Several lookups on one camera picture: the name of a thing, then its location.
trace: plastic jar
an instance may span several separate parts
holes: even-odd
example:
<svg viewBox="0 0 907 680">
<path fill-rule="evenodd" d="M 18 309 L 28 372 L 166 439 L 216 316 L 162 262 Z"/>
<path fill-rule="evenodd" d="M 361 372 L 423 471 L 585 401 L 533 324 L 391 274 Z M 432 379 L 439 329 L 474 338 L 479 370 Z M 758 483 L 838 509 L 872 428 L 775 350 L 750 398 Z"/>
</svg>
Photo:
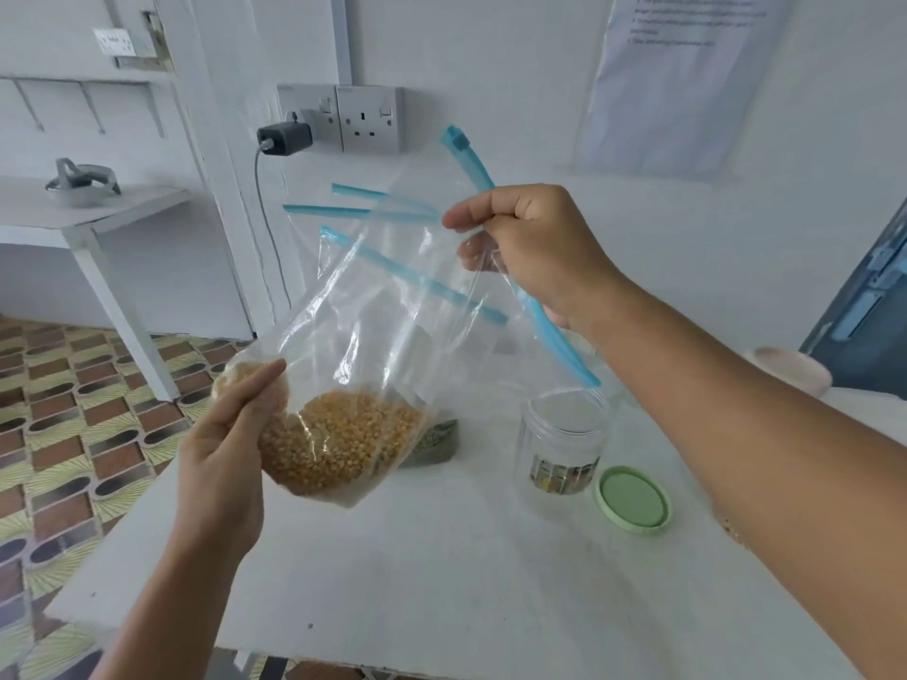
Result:
<svg viewBox="0 0 907 680">
<path fill-rule="evenodd" d="M 611 408 L 594 390 L 527 401 L 517 439 L 516 482 L 530 498 L 578 494 L 592 481 L 608 438 Z"/>
</svg>

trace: floor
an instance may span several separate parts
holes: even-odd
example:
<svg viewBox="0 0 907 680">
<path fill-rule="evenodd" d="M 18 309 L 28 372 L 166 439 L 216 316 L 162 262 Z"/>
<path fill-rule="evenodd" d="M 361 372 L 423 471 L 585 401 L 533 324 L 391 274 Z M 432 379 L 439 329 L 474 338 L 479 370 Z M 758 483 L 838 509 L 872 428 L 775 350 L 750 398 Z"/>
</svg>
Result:
<svg viewBox="0 0 907 680">
<path fill-rule="evenodd" d="M 85 680 L 101 651 L 43 613 L 151 486 L 246 344 L 153 337 L 180 399 L 154 399 L 116 331 L 0 316 L 0 680 Z M 359 680 L 354 668 L 262 658 L 252 680 Z"/>
</svg>

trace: hand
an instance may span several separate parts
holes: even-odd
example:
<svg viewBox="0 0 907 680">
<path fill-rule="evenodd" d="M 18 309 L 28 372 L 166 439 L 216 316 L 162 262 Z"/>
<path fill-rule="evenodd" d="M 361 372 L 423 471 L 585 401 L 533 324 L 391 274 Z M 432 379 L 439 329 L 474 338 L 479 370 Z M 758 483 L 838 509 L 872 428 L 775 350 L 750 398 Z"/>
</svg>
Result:
<svg viewBox="0 0 907 680">
<path fill-rule="evenodd" d="M 286 402 L 286 368 L 276 360 L 227 388 L 186 436 L 173 548 L 238 566 L 255 545 L 264 523 L 258 436 Z"/>
<path fill-rule="evenodd" d="M 493 188 L 454 205 L 443 224 L 461 233 L 484 226 L 460 245 L 463 266 L 510 273 L 560 326 L 588 310 L 601 285 L 626 281 L 560 186 Z"/>
</svg>

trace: white table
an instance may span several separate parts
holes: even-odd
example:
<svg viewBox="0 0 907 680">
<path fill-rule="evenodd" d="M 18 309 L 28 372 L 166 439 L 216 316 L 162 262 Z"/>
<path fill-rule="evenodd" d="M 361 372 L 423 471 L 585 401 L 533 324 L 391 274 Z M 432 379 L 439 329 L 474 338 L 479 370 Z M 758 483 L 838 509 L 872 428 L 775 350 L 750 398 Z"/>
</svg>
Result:
<svg viewBox="0 0 907 680">
<path fill-rule="evenodd" d="M 856 398 L 828 397 L 907 441 L 907 403 Z M 675 521 L 657 537 L 622 532 L 589 494 L 566 500 L 561 524 L 522 510 L 511 491 L 515 434 L 516 420 L 464 424 L 451 462 L 399 470 L 349 511 L 266 479 L 264 531 L 218 646 L 464 680 L 858 680 L 724 534 L 643 411 L 624 406 L 605 459 L 666 487 Z M 175 501 L 174 463 L 49 614 L 119 628 L 162 553 Z"/>
<path fill-rule="evenodd" d="M 121 186 L 122 195 L 104 206 L 72 208 L 55 204 L 37 178 L 0 177 L 0 243 L 69 248 L 119 332 L 155 398 L 173 400 L 179 393 L 167 366 L 122 291 L 98 234 L 186 202 L 189 193 L 168 186 Z"/>
</svg>

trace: wall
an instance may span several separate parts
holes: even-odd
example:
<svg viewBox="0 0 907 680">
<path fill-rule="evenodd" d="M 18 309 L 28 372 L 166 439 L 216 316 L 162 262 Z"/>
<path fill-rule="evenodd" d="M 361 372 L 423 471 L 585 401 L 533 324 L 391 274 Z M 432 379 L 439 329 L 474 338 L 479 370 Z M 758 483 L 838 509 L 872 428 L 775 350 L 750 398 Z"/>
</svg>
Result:
<svg viewBox="0 0 907 680">
<path fill-rule="evenodd" d="M 127 2 L 120 0 L 124 9 Z M 140 0 L 141 8 L 153 8 Z M 107 133 L 98 133 L 78 86 L 25 82 L 45 131 L 9 81 L 0 80 L 0 176 L 50 179 L 53 160 L 112 167 L 120 181 L 182 186 L 189 204 L 101 236 L 114 271 L 153 332 L 248 338 L 221 218 L 189 144 L 171 77 L 120 71 L 94 43 L 109 26 L 102 0 L 5 0 L 0 76 L 151 80 L 141 87 L 88 84 Z M 152 108 L 160 118 L 154 123 Z M 37 320 L 110 321 L 71 254 L 0 245 L 0 312 Z"/>
<path fill-rule="evenodd" d="M 277 116 L 273 83 L 335 81 L 328 0 L 190 1 L 235 156 L 252 147 L 253 119 Z M 411 149 L 455 122 L 497 183 L 565 185 L 625 271 L 731 346 L 799 346 L 907 194 L 907 0 L 799 0 L 713 183 L 571 170 L 609 5 L 350 0 L 354 78 L 407 89 Z M 246 68 L 225 59 L 236 56 Z M 397 164 L 266 162 L 278 235 L 290 236 L 285 199 L 327 202 L 334 180 L 383 187 Z"/>
</svg>

